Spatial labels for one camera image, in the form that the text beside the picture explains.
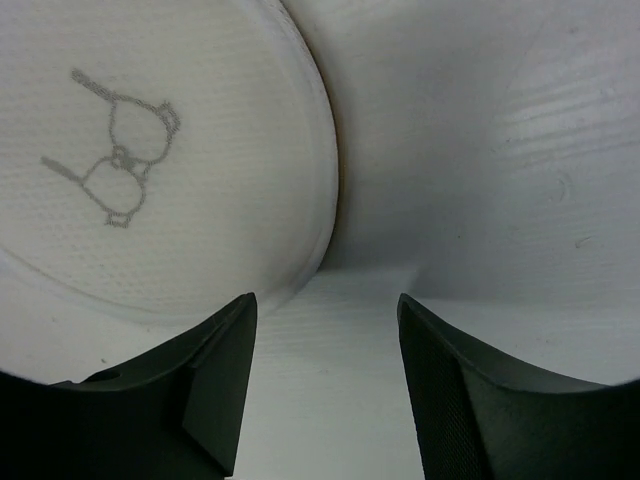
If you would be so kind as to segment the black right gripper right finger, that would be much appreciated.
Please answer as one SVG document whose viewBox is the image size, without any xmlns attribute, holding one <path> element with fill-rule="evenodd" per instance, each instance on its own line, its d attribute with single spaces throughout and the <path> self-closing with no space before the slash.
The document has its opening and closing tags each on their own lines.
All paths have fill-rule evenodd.
<svg viewBox="0 0 640 480">
<path fill-rule="evenodd" d="M 399 344 L 427 479 L 636 479 L 639 383 L 526 363 L 407 294 Z"/>
</svg>

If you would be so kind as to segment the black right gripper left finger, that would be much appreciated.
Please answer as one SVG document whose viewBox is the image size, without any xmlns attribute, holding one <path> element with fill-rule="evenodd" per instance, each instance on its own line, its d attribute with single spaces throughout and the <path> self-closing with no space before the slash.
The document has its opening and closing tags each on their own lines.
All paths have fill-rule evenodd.
<svg viewBox="0 0 640 480">
<path fill-rule="evenodd" d="M 257 329 L 244 294 L 196 327 L 86 380 L 1 377 L 5 479 L 227 479 Z"/>
</svg>

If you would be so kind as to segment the white mesh laundry bag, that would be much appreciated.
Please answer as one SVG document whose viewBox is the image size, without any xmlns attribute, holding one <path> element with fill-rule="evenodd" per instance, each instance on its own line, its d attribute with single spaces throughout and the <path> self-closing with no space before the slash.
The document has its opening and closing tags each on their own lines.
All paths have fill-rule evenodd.
<svg viewBox="0 0 640 480">
<path fill-rule="evenodd" d="M 1 277 L 137 321 L 270 311 L 319 268 L 339 159 L 279 1 L 5 1 Z"/>
</svg>

